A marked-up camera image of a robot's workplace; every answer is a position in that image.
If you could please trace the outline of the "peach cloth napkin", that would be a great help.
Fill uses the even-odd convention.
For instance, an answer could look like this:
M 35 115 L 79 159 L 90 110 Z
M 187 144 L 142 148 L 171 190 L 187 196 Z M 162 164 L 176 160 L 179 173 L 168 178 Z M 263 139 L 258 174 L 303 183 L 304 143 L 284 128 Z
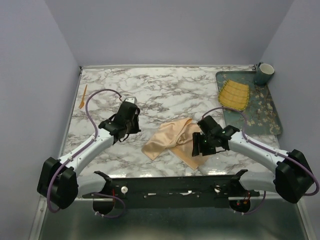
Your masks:
M 155 160 L 163 151 L 170 150 L 191 169 L 196 170 L 209 159 L 208 156 L 192 156 L 193 133 L 200 131 L 200 127 L 189 117 L 163 123 L 141 151 Z

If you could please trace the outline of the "orange plastic knife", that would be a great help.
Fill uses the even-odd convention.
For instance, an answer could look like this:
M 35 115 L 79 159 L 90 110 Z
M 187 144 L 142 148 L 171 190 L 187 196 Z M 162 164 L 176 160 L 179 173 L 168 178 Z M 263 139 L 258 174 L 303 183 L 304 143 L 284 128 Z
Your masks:
M 86 84 L 85 88 L 84 88 L 84 91 L 83 91 L 83 94 L 82 94 L 82 98 L 81 98 L 80 104 L 78 106 L 79 109 L 82 109 L 85 106 L 85 97 L 86 97 L 87 87 L 88 87 L 88 85 Z

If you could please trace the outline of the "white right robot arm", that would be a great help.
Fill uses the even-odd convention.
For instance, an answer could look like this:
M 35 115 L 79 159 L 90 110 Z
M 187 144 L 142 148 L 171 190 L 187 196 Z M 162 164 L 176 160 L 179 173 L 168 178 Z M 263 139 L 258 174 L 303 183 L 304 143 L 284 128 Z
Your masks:
M 238 128 L 222 128 L 211 116 L 197 122 L 199 132 L 192 134 L 192 156 L 209 156 L 217 148 L 242 154 L 267 168 L 268 172 L 245 171 L 230 183 L 230 191 L 241 196 L 247 191 L 277 193 L 289 203 L 297 203 L 306 196 L 317 181 L 305 155 L 294 149 L 285 151 L 254 141 Z

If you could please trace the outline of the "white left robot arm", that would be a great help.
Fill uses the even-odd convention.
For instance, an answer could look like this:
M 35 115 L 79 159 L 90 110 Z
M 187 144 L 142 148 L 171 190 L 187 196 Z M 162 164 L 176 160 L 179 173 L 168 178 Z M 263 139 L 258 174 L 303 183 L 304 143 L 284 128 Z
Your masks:
M 42 166 L 37 192 L 59 209 L 68 208 L 77 197 L 96 193 L 104 198 L 110 194 L 112 179 L 95 172 L 80 176 L 84 168 L 100 153 L 140 132 L 140 109 L 136 98 L 125 99 L 117 113 L 102 121 L 96 132 L 60 159 L 49 157 Z

